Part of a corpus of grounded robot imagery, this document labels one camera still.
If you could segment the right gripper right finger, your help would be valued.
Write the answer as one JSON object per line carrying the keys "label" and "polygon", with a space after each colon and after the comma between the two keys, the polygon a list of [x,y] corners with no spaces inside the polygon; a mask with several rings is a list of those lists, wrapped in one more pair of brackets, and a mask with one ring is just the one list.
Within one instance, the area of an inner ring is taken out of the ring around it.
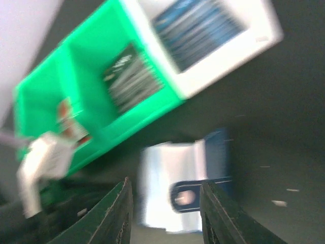
{"label": "right gripper right finger", "polygon": [[216,183],[200,187],[200,214],[205,244],[286,243],[248,215]]}

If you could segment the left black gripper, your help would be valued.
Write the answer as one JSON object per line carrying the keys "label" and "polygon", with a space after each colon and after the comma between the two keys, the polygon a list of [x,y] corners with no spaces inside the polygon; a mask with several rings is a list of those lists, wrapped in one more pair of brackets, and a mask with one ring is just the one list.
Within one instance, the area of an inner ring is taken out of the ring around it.
{"label": "left black gripper", "polygon": [[35,216],[24,216],[21,201],[1,206],[1,243],[51,243],[114,187],[71,179],[51,181],[41,191],[42,211]]}

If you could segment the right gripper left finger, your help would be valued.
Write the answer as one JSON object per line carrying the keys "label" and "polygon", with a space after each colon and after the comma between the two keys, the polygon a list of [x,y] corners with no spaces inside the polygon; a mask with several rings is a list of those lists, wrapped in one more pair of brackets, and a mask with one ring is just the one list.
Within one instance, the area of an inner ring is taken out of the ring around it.
{"label": "right gripper left finger", "polygon": [[129,178],[118,183],[84,217],[51,243],[130,243],[133,193]]}

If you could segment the blue leather card holder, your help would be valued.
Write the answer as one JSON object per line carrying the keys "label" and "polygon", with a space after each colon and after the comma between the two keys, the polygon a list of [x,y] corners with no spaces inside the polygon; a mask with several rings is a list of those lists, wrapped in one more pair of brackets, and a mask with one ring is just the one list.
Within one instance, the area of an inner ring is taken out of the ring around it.
{"label": "blue leather card holder", "polygon": [[202,231],[200,187],[209,180],[232,195],[229,137],[218,128],[201,140],[164,142],[142,150],[138,223],[168,233]]}

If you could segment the green double card bin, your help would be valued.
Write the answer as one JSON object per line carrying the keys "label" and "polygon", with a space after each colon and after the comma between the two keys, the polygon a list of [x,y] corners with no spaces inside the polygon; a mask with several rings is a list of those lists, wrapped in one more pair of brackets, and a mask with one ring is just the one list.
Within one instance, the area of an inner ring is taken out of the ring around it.
{"label": "green double card bin", "polygon": [[[124,114],[109,97],[102,75],[127,44],[134,44],[162,82],[162,89]],[[57,107],[72,116],[91,139],[79,146],[69,174],[104,155],[183,103],[158,38],[137,1],[106,1],[14,89],[14,132],[38,137],[58,133]]]}

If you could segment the white card bin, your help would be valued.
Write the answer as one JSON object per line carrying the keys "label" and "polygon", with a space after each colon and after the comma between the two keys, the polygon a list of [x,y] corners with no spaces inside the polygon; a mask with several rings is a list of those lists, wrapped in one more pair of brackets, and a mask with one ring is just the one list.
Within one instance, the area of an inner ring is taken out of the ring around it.
{"label": "white card bin", "polygon": [[121,5],[184,99],[283,38],[271,1],[122,1]]}

